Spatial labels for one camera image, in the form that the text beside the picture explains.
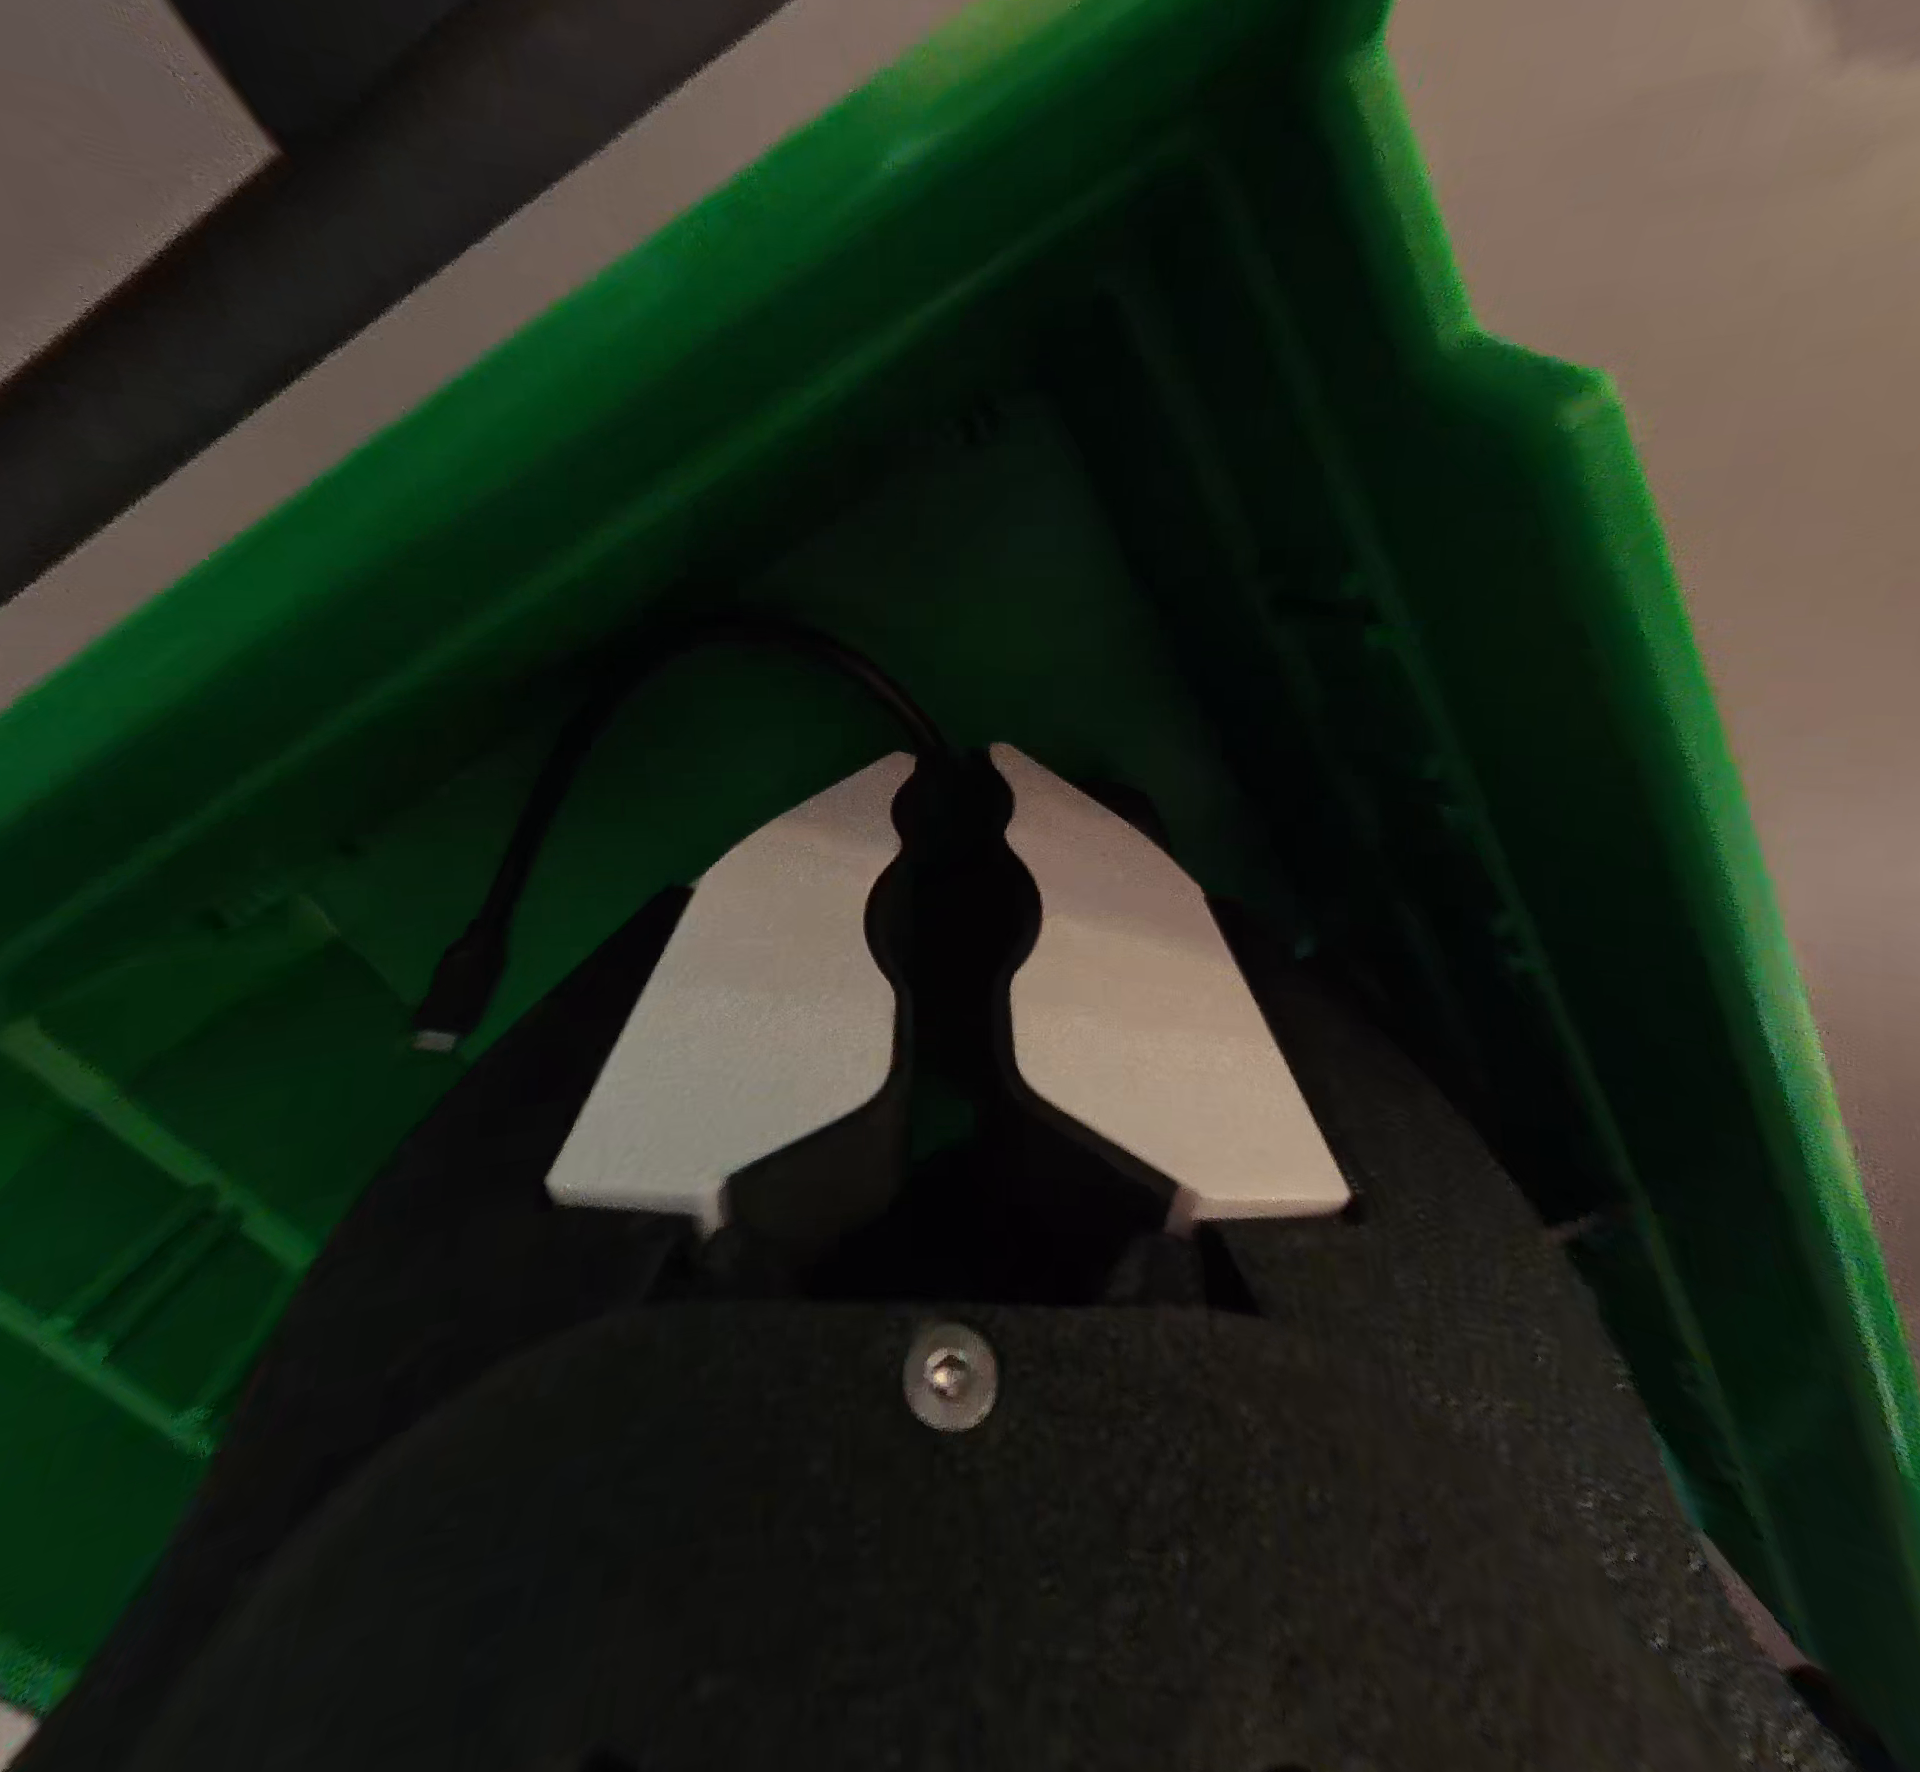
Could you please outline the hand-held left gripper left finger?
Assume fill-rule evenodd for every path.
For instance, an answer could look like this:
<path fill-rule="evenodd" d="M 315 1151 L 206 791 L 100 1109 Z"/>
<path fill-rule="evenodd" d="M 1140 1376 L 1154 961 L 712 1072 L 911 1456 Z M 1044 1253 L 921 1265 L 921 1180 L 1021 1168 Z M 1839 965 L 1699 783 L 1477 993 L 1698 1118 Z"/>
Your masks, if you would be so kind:
<path fill-rule="evenodd" d="M 879 1100 L 900 1003 L 864 919 L 913 769 L 879 757 L 695 880 L 550 1162 L 557 1207 L 719 1223 L 734 1178 Z"/>

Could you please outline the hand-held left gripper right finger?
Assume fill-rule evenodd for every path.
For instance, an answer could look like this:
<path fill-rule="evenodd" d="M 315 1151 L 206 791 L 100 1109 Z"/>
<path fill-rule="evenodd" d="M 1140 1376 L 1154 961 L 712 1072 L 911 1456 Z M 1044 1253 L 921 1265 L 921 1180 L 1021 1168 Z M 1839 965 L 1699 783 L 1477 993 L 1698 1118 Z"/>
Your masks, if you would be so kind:
<path fill-rule="evenodd" d="M 1012 746 L 1006 844 L 1038 894 L 1010 979 L 1043 1105 L 1150 1168 L 1175 1225 L 1338 1214 L 1352 1189 L 1212 917 L 1153 836 Z"/>

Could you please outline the green plastic bin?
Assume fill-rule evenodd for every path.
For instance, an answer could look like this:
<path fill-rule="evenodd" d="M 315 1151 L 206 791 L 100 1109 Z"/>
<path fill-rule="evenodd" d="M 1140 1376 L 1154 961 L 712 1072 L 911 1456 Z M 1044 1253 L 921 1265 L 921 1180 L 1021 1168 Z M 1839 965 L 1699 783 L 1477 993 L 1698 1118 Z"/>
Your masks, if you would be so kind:
<path fill-rule="evenodd" d="M 790 0 L 4 600 L 4 1768 L 1915 1768 L 1915 1376 L 1393 0 Z M 1012 746 L 1352 1189 L 1036 1100 Z M 547 1171 L 892 751 L 867 1109 Z"/>

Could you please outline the black mat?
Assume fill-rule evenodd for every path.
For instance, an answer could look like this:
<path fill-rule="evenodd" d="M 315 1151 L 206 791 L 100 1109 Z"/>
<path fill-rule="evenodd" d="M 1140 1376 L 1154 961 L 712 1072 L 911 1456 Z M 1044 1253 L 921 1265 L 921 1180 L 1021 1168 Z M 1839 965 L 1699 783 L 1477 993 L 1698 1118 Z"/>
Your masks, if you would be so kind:
<path fill-rule="evenodd" d="M 790 0 L 176 0 L 273 159 L 4 384 L 4 600 Z"/>

